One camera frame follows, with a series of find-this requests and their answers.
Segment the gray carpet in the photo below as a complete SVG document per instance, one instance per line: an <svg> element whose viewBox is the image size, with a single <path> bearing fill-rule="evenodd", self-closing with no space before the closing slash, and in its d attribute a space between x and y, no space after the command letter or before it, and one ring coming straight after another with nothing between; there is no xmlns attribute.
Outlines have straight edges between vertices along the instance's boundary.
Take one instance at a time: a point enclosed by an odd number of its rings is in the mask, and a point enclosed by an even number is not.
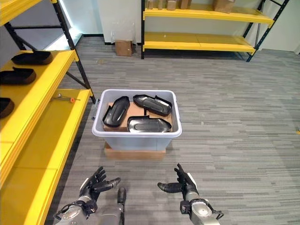
<svg viewBox="0 0 300 225"><path fill-rule="evenodd" d="M78 45L96 97L113 88L172 90L183 133L161 162L109 161L104 139L91 133L89 104L46 224L103 165L108 178L121 177L127 189L126 225L189 225L179 211L181 194L157 188L159 181L176 181L178 162L192 173L202 197L225 213L222 225L300 224L299 55L263 50L246 63L244 54L151 51L141 60L139 46L132 57L117 57L113 49L101 37L83 37ZM79 77L75 65L70 72ZM65 77L61 87L80 85ZM113 206L116 194L100 195L87 224L98 224L101 208Z"/></svg>

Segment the black car part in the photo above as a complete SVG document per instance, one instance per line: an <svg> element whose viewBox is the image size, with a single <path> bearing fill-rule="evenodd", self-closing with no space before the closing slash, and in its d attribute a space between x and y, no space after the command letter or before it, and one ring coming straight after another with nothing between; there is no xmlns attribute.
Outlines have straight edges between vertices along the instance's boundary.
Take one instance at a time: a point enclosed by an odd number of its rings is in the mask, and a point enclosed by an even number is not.
<svg viewBox="0 0 300 225"><path fill-rule="evenodd" d="M135 95L133 101L139 107L149 110L161 116L167 116L171 112L172 104L158 96Z"/></svg>
<svg viewBox="0 0 300 225"><path fill-rule="evenodd" d="M172 125L161 118L149 116L131 116L127 121L127 129L132 133L140 132L169 132Z"/></svg>
<svg viewBox="0 0 300 225"><path fill-rule="evenodd" d="M0 118L7 117L13 110L15 104L7 97L0 97Z"/></svg>
<svg viewBox="0 0 300 225"><path fill-rule="evenodd" d="M46 65L52 62L51 52L34 51L32 53L22 53L11 59L15 64L20 65Z"/></svg>
<svg viewBox="0 0 300 225"><path fill-rule="evenodd" d="M108 127L117 128L124 120L127 110L130 106L130 101L127 96L122 96L114 101L103 117L103 122Z"/></svg>
<svg viewBox="0 0 300 225"><path fill-rule="evenodd" d="M29 84L33 82L37 75L33 69L16 68L0 72L1 84Z"/></svg>

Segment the robotic arm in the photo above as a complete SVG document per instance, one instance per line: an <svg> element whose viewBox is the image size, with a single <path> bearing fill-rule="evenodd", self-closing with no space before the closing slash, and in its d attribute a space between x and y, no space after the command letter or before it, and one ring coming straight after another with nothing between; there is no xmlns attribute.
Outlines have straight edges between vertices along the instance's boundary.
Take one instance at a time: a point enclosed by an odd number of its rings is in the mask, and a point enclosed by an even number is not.
<svg viewBox="0 0 300 225"><path fill-rule="evenodd" d="M97 211L100 193L116 187L121 181L119 177L110 181L105 179L105 170L101 166L83 182L78 200L65 205L54 215L59 220L57 225L84 225L90 214Z"/></svg>
<svg viewBox="0 0 300 225"><path fill-rule="evenodd" d="M194 225L220 225L218 220L224 215L222 211L214 210L208 200L200 198L191 174L184 172L180 164L177 166L178 169L174 170L178 175L178 183L158 183L158 187L167 193L182 193L180 211L188 214Z"/></svg>

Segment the silver robotic forearm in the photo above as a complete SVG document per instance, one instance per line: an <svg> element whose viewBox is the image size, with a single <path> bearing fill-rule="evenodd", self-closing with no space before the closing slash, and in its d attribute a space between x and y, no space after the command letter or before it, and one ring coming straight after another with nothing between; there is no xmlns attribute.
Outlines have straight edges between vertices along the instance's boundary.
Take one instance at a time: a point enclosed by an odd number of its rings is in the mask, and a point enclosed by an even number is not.
<svg viewBox="0 0 300 225"><path fill-rule="evenodd" d="M190 191L186 194L186 200L200 199L198 193ZM212 215L211 209L203 202L192 203L191 221L194 225L220 225Z"/></svg>
<svg viewBox="0 0 300 225"><path fill-rule="evenodd" d="M87 196L81 196L78 200L86 203L91 199ZM85 225L86 219L86 214L82 208L73 205L61 215L61 220L56 225Z"/></svg>

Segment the plastic storage bin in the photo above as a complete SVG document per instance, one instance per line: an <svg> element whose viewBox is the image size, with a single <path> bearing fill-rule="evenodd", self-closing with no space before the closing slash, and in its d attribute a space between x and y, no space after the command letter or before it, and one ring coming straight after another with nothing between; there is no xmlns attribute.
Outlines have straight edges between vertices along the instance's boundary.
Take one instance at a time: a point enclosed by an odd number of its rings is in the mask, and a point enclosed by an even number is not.
<svg viewBox="0 0 300 225"><path fill-rule="evenodd" d="M103 130L103 117L108 108L109 102L114 102L121 96L128 96L133 101L134 95L146 94L159 96L172 103L172 132L168 133L130 133L130 132L109 132ZM170 90L105 90L100 99L92 132L94 135L103 137L113 150L165 150L171 140L182 133L179 111L174 92Z"/></svg>

